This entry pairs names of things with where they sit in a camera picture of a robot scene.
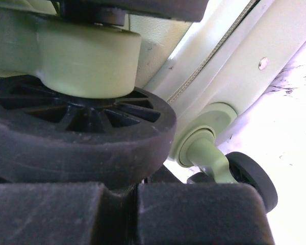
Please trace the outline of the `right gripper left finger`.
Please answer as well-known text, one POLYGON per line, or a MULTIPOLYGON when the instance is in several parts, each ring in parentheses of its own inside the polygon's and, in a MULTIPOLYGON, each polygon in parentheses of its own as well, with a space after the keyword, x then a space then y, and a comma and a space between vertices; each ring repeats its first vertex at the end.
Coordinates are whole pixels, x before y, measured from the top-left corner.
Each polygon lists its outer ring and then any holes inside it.
POLYGON ((102 183, 0 184, 0 244, 125 243, 133 205, 102 183))

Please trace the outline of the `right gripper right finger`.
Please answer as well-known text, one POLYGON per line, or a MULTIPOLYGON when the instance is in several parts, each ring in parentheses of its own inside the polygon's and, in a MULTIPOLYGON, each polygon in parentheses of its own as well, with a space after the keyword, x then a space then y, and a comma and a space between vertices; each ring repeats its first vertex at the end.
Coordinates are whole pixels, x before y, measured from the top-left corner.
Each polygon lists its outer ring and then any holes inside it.
POLYGON ((144 184, 138 244, 274 244, 262 198, 246 184, 144 184))

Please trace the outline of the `green hard-shell suitcase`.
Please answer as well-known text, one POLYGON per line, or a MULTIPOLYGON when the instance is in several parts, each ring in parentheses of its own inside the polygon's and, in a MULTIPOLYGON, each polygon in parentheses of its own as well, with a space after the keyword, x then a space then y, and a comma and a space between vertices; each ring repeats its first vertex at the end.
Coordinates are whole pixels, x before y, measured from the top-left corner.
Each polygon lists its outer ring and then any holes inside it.
POLYGON ((165 159, 190 182, 263 169, 215 139, 306 41, 306 1, 0 1, 0 177, 120 189, 165 159))

